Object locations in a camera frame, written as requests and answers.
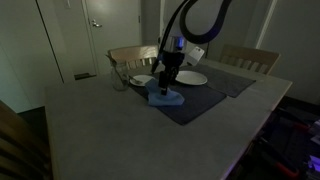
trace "dark placemat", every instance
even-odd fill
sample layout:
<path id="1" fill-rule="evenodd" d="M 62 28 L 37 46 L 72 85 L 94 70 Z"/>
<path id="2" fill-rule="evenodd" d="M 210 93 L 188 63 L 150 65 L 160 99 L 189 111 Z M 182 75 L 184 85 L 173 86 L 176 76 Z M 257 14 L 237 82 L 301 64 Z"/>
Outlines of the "dark placemat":
<path id="1" fill-rule="evenodd" d="M 237 97 L 243 90 L 255 82 L 255 80 L 233 75 L 201 64 L 194 67 L 181 67 L 180 70 L 190 70 L 204 74 L 208 78 L 207 85 L 209 87 L 233 98 Z"/>
<path id="2" fill-rule="evenodd" d="M 130 87 L 148 100 L 148 91 L 145 87 Z M 185 98 L 184 103 L 181 106 L 161 106 L 157 108 L 180 125 L 188 124 L 226 98 L 225 94 L 205 85 L 175 85 L 170 86 L 170 89 L 179 92 Z"/>

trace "chair backrest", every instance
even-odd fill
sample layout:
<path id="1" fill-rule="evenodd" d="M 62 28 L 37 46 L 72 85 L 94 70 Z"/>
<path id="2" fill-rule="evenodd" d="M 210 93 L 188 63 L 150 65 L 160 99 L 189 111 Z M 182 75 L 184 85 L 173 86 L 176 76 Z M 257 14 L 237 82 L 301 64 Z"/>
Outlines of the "chair backrest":
<path id="1" fill-rule="evenodd" d="M 48 145 L 0 100 L 0 174 L 23 179 L 52 176 Z"/>
<path id="2" fill-rule="evenodd" d="M 269 74 L 279 57 L 279 53 L 224 45 L 219 61 L 255 72 Z"/>
<path id="3" fill-rule="evenodd" d="M 128 69 L 152 65 L 158 56 L 158 46 L 132 46 L 108 51 L 109 59 L 116 62 L 127 62 Z"/>

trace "dining table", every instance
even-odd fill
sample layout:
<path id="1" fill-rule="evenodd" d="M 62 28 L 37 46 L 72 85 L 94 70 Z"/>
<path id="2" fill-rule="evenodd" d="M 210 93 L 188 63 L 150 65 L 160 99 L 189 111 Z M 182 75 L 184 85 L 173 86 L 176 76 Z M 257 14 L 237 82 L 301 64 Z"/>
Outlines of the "dining table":
<path id="1" fill-rule="evenodd" d="M 186 125 L 131 87 L 114 90 L 108 74 L 47 87 L 54 179 L 225 179 L 292 82 L 208 59 L 200 64 L 255 82 Z M 150 67 L 130 73 L 149 74 Z"/>

